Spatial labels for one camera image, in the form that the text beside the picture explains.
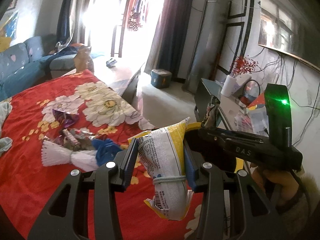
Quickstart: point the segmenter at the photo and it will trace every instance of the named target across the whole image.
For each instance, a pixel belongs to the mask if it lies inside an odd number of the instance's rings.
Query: yellow snack bag
[[[155,185],[155,195],[144,202],[161,218],[182,220],[190,206],[193,192],[187,190],[183,155],[189,121],[190,117],[134,136],[139,140],[140,160]]]

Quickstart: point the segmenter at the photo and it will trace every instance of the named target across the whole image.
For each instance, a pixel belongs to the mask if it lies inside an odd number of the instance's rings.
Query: human hand
[[[257,167],[255,164],[250,165],[251,168]],[[298,182],[294,179],[288,171],[271,171],[271,170],[264,170],[261,167],[257,167],[253,173],[252,178],[257,183],[257,185],[266,192],[265,190],[265,179],[263,176],[276,184],[280,184],[282,186],[280,198],[277,203],[278,206],[283,206],[287,203],[287,201],[291,200],[299,189]]]

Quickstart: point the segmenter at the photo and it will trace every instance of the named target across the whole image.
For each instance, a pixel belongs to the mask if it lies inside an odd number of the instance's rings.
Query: tiled floor
[[[157,89],[150,81],[150,75],[141,74],[137,96],[132,103],[146,119],[156,127],[175,124],[188,116],[191,122],[196,121],[193,95],[182,91],[182,84],[171,82],[169,88]]]

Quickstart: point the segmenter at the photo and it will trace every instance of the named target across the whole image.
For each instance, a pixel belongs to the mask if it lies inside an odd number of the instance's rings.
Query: crumpled cloth
[[[97,151],[73,152],[51,141],[44,140],[41,150],[42,165],[54,166],[73,164],[84,171],[95,171],[99,168],[96,161]]]
[[[116,154],[123,151],[111,139],[106,139],[104,141],[94,139],[91,141],[91,143],[97,150],[96,160],[99,167],[107,162],[113,161],[116,157]]]
[[[0,103],[0,137],[2,133],[2,125],[8,115],[11,113],[12,106],[8,102]],[[12,146],[12,139],[9,137],[0,139],[0,156],[10,149]]]

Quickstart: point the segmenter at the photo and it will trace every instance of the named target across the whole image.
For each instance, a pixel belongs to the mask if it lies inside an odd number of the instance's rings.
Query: television
[[[259,45],[320,71],[320,6],[316,0],[260,0]]]

